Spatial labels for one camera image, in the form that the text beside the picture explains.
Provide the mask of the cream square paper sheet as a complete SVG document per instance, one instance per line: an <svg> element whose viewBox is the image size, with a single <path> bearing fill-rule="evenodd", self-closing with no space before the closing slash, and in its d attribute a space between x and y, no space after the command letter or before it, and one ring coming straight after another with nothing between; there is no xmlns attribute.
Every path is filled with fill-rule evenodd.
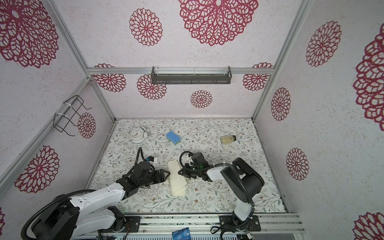
<svg viewBox="0 0 384 240"><path fill-rule="evenodd" d="M179 175L181 167L176 160L168 162L168 170L170 172L169 181L171 194L176 197L184 197L186 194L187 181L185 177Z"/></svg>

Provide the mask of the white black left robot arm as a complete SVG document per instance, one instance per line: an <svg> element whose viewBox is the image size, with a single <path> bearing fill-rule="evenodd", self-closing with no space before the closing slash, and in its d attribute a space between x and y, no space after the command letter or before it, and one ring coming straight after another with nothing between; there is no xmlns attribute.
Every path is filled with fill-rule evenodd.
<svg viewBox="0 0 384 240"><path fill-rule="evenodd" d="M139 188L165 182L169 176L164 169L155 170L150 163L140 162L105 188L60 195L26 222L22 239L30 239L28 229L35 240L70 240L99 230L120 232L127 221L116 204L136 194Z"/></svg>

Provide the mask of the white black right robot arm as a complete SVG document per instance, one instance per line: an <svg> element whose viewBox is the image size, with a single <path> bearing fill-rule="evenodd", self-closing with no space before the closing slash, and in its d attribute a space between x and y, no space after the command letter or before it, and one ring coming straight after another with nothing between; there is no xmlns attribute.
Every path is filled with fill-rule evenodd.
<svg viewBox="0 0 384 240"><path fill-rule="evenodd" d="M252 219L255 212L254 197L258 195L265 181L242 158L236 158L231 163L210 165L202 153L184 151L179 157L181 170L178 174L188 179L201 178L206 182L225 181L237 198L233 211L235 225L245 224Z"/></svg>

